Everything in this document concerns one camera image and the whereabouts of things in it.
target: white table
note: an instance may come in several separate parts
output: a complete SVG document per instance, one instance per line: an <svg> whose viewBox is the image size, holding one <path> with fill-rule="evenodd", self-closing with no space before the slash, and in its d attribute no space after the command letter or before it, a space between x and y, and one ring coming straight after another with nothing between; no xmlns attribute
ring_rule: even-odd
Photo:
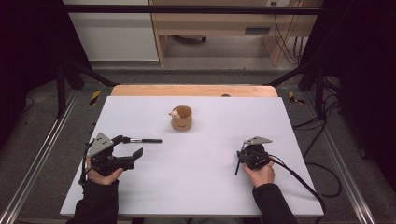
<svg viewBox="0 0 396 224"><path fill-rule="evenodd" d="M168 113L176 105L192 109L192 128L171 127ZM161 138L161 144L119 144L115 156L144 148L133 170L120 177L120 215L130 217L256 217L260 210L252 185L240 167L244 140L269 138L266 150L279 157L309 186L304 165L282 99L278 97L109 96L92 134ZM276 184L297 217L322 216L320 204L289 172L275 165ZM82 188L80 169L64 201L62 215L73 215Z"/></svg>

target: metal bar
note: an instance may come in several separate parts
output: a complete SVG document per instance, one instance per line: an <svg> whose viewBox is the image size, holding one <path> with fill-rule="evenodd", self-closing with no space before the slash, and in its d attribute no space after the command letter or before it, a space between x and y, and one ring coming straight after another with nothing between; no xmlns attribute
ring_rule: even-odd
<svg viewBox="0 0 396 224"><path fill-rule="evenodd" d="M233 6L119 6L119 5L44 5L73 13L191 13L191 14L270 14L322 15L341 13L340 8L321 7L233 7Z"/></svg>
<svg viewBox="0 0 396 224"><path fill-rule="evenodd" d="M11 199L11 202L8 204L6 210L0 216L0 224L10 224L15 221L18 213L21 211L21 208L29 195L30 190L33 187L33 184L37 180L38 175L44 163L50 154L53 145L55 144L56 139L58 138L59 133L64 126L65 121L67 120L70 111L76 101L78 96L78 91L72 91L72 94L69 96L67 100L67 107L64 111L64 114L61 118L56 119L53 124L49 134L47 135L46 140L38 151L35 160L29 168L29 171L26 173L26 176L22 180L20 186L17 189L17 192L14 194L14 197Z"/></svg>
<svg viewBox="0 0 396 224"><path fill-rule="evenodd" d="M308 105L311 109L311 112L316 115L315 108L313 107L313 99L309 94L304 92L305 99L307 99ZM373 215L371 214L370 208L368 207L366 201L364 201L363 196L361 195L361 191L359 190L358 185L353 179L353 175L349 172L346 163L344 162L341 154L334 141L332 140L332 136L329 133L329 130L326 128L323 130L323 141L325 145L327 145L327 149L332 160L332 164L340 177L341 182L343 183L344 190L352 203L352 207L355 210L355 213L362 224L375 224L375 220Z"/></svg>

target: white cabinet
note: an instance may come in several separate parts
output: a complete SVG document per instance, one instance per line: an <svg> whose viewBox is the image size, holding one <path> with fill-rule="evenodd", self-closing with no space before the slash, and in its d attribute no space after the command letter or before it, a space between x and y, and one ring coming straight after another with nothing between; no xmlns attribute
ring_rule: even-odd
<svg viewBox="0 0 396 224"><path fill-rule="evenodd" d="M67 5L147 5L146 0L64 0ZM90 61L158 61L149 13L69 13Z"/></svg>

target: gray floor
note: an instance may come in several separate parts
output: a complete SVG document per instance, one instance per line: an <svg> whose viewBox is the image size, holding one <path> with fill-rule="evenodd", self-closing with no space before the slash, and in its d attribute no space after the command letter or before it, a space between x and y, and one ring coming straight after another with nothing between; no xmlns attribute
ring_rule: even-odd
<svg viewBox="0 0 396 224"><path fill-rule="evenodd" d="M98 67L98 72L111 80L121 83L218 83L218 84L262 84L286 74L293 65L283 62L279 67L270 66L268 56L259 38L209 37L205 43L194 40L170 39L166 64L159 67L146 64L134 67ZM70 91L68 95L77 95L73 109L62 127L51 152L45 159L39 175L30 189L27 189L23 204L18 209L17 222L33 223L46 219L48 223L65 220L59 215L65 194L78 168L84 144L89 141L106 96L111 88L87 78L82 91ZM309 104L300 105L289 101L289 92L293 91L297 99L307 102L313 98L312 91L298 91L290 80L277 88L284 99L290 122L302 123L315 115ZM102 93L95 105L89 105L96 90ZM57 112L56 85L50 82L29 92L27 107L21 114L11 137L0 151L0 209L5 211L25 175L29 172L35 155L45 142ZM327 213L322 223L396 223L396 195L379 171L376 163L361 158L359 145L349 130L344 117L334 110L327 122L326 129L342 155L349 172L353 176L364 201L375 222L359 220L353 206L353 198L346 189L336 198L325 198ZM302 153L315 137L318 129L295 131ZM336 165L329 154L329 144L324 135L314 144L306 161L322 164L337 172ZM317 191L332 194L336 192L335 179L316 167L308 166ZM313 223L310 218L301 219L301 223Z"/></svg>

